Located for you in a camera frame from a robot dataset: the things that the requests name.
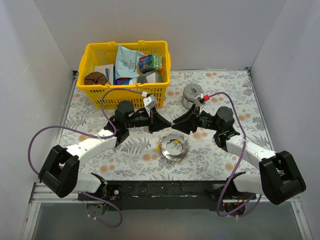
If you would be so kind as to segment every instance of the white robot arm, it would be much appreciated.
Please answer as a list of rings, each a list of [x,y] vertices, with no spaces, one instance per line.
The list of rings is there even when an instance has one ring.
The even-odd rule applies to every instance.
[[[222,106],[212,116],[202,111],[208,99],[209,96],[196,96],[191,109],[175,119],[171,127],[185,134],[195,133],[198,127],[214,130],[216,145],[228,153],[240,156],[245,140],[233,128],[235,119],[231,108]],[[243,160],[257,168],[260,174],[236,173],[227,187],[229,196],[246,192],[261,194],[278,205],[306,190],[295,160],[287,151],[274,152],[246,142]]]
[[[110,121],[96,138],[88,138],[80,143],[67,146],[54,146],[46,158],[38,178],[60,198],[72,191],[96,193],[106,181],[97,174],[78,173],[80,166],[98,154],[121,144],[129,136],[129,128],[149,127],[149,133],[171,127],[156,110],[157,99],[150,95],[143,99],[144,108],[136,112],[130,101],[123,101],[115,110]]]

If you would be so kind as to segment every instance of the yellow basket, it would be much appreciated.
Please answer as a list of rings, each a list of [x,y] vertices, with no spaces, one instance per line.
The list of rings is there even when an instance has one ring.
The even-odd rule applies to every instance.
[[[94,72],[95,66],[115,64],[118,51],[118,44],[130,49],[137,50],[144,54],[157,54],[163,57],[161,76],[163,82],[145,83],[135,85],[84,85],[85,76]],[[101,99],[106,91],[117,88],[145,91],[153,94],[158,103],[157,108],[161,108],[165,101],[166,89],[170,85],[171,60],[166,41],[138,41],[135,43],[116,43],[115,41],[104,43],[90,43],[86,46],[79,66],[79,76],[77,86],[83,90],[94,105],[101,109]],[[116,109],[122,101],[129,100],[135,108],[143,108],[143,96],[138,93],[117,90],[108,93],[103,100],[104,109]]]

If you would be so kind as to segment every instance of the patterned mat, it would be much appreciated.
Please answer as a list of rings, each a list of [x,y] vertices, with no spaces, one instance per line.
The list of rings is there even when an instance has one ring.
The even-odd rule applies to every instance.
[[[228,93],[234,101],[248,139],[261,147],[271,149],[246,71],[172,71],[164,105],[158,109],[167,120],[172,122],[187,111],[182,105],[182,95],[188,83],[201,85],[205,94]],[[214,115],[220,106],[231,107],[224,95],[212,97],[204,110]],[[115,111],[113,109],[106,112],[108,116],[112,116]],[[106,123],[101,110],[76,87],[65,125],[95,134]],[[234,127],[241,132],[238,123],[235,123]],[[184,134],[189,147],[187,157],[180,163],[168,162],[157,152],[157,146],[160,138],[174,132],[176,131],[171,128],[153,134],[148,133],[147,127],[130,129],[130,136],[125,142],[89,160],[80,171],[97,173],[106,180],[122,181],[225,180],[230,175],[238,157],[219,149],[213,139],[215,132],[207,129],[198,128],[194,134]],[[85,139],[87,137],[84,135],[64,130],[60,144],[67,147]],[[238,171],[258,172],[245,161],[242,161]]]

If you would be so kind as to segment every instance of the white panel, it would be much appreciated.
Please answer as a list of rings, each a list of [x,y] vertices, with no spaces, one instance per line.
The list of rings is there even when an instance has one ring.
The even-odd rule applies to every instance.
[[[265,195],[260,175],[257,173],[241,174],[233,180],[233,183],[239,192]]]
[[[96,176],[91,173],[79,172],[73,192],[95,193],[100,185],[101,182]]]
[[[241,135],[236,135],[225,142],[228,153],[235,154],[240,157],[242,148],[244,147],[244,139]],[[262,159],[269,159],[275,156],[274,151],[265,149],[248,141],[245,145],[245,151],[243,154],[243,160],[253,165],[256,169],[259,168],[259,162]]]
[[[292,153],[306,181],[302,206],[313,239],[320,239],[319,26],[319,1],[288,0],[252,67],[274,146]]]
[[[250,67],[285,0],[34,0],[67,63],[89,43],[166,40],[172,69]]]
[[[32,0],[0,0],[0,239],[19,239],[33,182],[28,165],[31,137],[57,124],[72,72]],[[33,146],[40,167],[54,131]]]
[[[100,137],[111,136],[114,134],[109,130],[102,129],[98,132]],[[88,138],[80,143],[67,146],[67,152],[73,156],[78,156],[81,168],[87,161],[103,153],[108,149],[113,149],[116,146],[117,138],[115,136],[108,139]]]

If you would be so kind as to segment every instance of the gear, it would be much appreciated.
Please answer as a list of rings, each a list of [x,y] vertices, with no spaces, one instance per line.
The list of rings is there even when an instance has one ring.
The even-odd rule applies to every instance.
[[[167,150],[167,143],[170,141],[179,141],[182,145],[182,152],[179,154],[172,154]],[[160,152],[162,155],[171,162],[181,162],[181,160],[187,155],[189,145],[188,141],[185,141],[182,134],[168,134],[159,140],[161,146]]]

